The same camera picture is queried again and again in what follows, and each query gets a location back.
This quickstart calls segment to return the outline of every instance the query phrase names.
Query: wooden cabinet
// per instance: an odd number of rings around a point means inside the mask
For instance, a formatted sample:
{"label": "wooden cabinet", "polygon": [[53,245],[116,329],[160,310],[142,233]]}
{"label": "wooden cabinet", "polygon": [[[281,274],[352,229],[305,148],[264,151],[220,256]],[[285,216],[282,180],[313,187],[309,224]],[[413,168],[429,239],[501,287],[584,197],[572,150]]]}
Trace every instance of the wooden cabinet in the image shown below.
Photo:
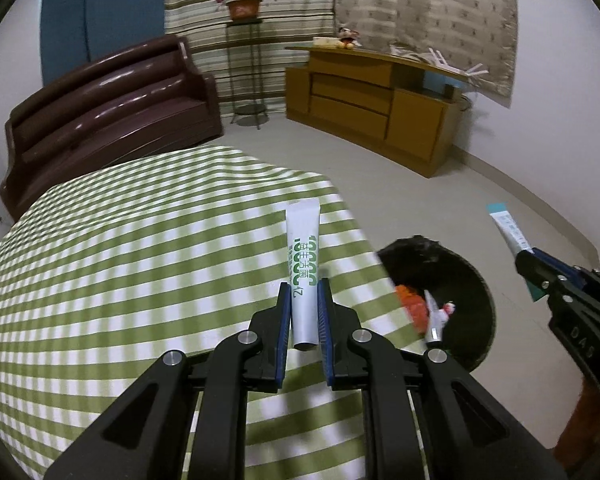
{"label": "wooden cabinet", "polygon": [[287,48],[309,51],[305,68],[286,69],[289,119],[350,140],[426,177],[444,162],[458,128],[459,95],[450,92],[453,98],[447,99],[430,92],[424,76],[449,72],[379,52]]}
{"label": "wooden cabinet", "polygon": [[386,142],[429,162],[436,145],[445,104],[414,92],[396,90]]}

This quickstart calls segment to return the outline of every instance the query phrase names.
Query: checkered tablecloth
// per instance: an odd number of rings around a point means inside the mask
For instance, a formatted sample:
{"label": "checkered tablecloth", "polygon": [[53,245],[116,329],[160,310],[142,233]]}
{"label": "checkered tablecloth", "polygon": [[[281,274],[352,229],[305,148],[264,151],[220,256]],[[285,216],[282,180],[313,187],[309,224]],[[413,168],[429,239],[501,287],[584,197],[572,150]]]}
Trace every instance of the checkered tablecloth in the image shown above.
{"label": "checkered tablecloth", "polygon": [[[285,205],[307,197],[320,199],[335,300],[396,346],[419,346],[320,174],[209,146],[45,193],[0,242],[0,437],[25,471],[41,478],[163,352],[211,349],[273,306],[288,279]],[[246,478],[362,477],[361,408],[359,393],[326,387],[318,351],[291,349],[282,393],[249,394]]]}

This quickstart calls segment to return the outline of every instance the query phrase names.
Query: silver bolt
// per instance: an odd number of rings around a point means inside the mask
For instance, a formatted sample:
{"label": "silver bolt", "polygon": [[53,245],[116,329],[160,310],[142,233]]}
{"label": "silver bolt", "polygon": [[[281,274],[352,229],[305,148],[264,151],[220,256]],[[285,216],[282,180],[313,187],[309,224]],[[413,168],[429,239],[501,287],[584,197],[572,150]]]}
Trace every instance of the silver bolt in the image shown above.
{"label": "silver bolt", "polygon": [[258,338],[258,334],[252,332],[251,330],[245,330],[244,332],[240,332],[238,334],[238,341],[240,341],[243,345],[250,345],[255,342]]}
{"label": "silver bolt", "polygon": [[446,361],[446,352],[440,348],[434,348],[433,350],[429,350],[427,357],[434,363],[443,363]]}
{"label": "silver bolt", "polygon": [[167,366],[175,366],[182,361],[182,354],[177,350],[169,350],[162,356],[162,362]]}
{"label": "silver bolt", "polygon": [[366,343],[367,341],[371,340],[371,332],[369,332],[369,330],[365,330],[364,328],[359,328],[353,331],[351,337],[354,341],[357,341],[359,343]]}

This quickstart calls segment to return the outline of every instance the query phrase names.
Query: tile floor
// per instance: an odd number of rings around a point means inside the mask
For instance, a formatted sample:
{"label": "tile floor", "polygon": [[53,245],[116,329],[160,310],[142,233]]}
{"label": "tile floor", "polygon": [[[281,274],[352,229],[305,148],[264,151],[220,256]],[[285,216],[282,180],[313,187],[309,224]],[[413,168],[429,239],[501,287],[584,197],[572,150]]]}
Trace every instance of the tile floor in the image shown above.
{"label": "tile floor", "polygon": [[215,142],[277,166],[327,175],[376,250],[396,238],[422,234],[471,262],[491,289],[497,316],[493,346],[474,376],[542,444],[555,445],[578,399],[582,375],[547,328],[546,300],[532,303],[485,206],[506,202],[532,246],[590,267],[566,238],[508,192],[454,160],[426,179],[282,114],[272,114],[260,130],[227,124],[225,136]]}

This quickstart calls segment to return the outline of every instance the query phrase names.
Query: curtain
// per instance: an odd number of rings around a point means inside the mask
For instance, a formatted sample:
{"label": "curtain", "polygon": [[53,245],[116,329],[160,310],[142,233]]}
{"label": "curtain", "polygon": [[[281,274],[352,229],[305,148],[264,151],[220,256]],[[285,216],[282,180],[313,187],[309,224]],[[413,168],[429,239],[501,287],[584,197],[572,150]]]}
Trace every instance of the curtain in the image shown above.
{"label": "curtain", "polygon": [[490,71],[480,86],[510,96],[518,36],[517,0],[336,0],[338,24],[360,32],[364,48],[389,52],[392,43],[416,52],[431,46],[467,70]]}
{"label": "curtain", "polygon": [[203,72],[216,76],[222,113],[231,111],[227,47],[231,50],[235,101],[250,100],[253,94],[250,46],[262,50],[264,93],[269,110],[284,110],[285,67],[299,66],[306,53],[285,50],[291,45],[311,45],[314,36],[333,34],[333,0],[265,0],[260,6],[260,40],[250,39],[249,27],[225,24],[228,10],[218,9],[215,0],[164,0],[165,32],[185,36],[192,59]]}

